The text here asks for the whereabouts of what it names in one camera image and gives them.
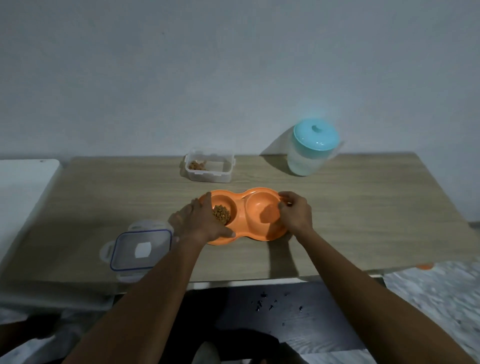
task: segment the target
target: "dry cat food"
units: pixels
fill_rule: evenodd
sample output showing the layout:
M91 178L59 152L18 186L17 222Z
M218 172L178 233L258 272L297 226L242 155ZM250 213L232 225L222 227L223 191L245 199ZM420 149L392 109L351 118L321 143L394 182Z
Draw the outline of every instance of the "dry cat food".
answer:
M194 160L193 162L191 162L188 165L188 169L190 169L190 170L206 170L205 163L206 162L198 163L196 160Z
M223 205L215 205L213 208L213 216L223 225L227 225L230 221L230 212Z

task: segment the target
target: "wooden tabletop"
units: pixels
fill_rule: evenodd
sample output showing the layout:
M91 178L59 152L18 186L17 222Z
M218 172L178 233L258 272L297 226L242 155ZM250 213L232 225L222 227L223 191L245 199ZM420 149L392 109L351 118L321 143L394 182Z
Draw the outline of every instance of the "wooden tabletop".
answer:
M478 254L474 232L415 154L340 155L316 174L288 173L284 156L237 157L231 183L192 182L180 157L75 158L59 177L5 279L116 282L103 244L134 221L157 219L214 189L292 190L313 209L313 225L363 270L392 269ZM192 281L316 275L295 238L240 238L206 246Z

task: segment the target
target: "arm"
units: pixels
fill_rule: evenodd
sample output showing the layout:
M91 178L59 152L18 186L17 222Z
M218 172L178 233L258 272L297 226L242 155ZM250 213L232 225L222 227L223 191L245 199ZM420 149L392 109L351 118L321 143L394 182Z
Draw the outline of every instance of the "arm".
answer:
M172 215L182 225L179 241L94 325L65 364L158 363L202 248L234 234L214 218L211 204L207 193L203 206L195 199Z
M436 323L375 282L322 239L312 209L280 192L282 222L303 245L333 298L378 363L475 363Z

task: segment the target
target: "person's left arm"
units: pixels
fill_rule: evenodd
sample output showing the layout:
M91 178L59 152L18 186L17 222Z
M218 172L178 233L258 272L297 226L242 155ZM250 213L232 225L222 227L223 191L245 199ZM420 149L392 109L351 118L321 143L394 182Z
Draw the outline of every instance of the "person's left arm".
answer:
M89 331L65 364L157 364L180 307L195 262L205 244L232 230L212 214L211 195L177 212L180 240L150 272Z

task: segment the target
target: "turquoise lid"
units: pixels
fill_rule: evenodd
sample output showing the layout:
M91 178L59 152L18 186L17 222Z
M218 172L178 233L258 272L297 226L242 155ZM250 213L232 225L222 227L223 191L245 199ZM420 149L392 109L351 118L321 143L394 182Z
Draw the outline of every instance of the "turquoise lid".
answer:
M305 119L293 128L295 139L303 146L313 150L335 149L340 136L335 128L321 119Z

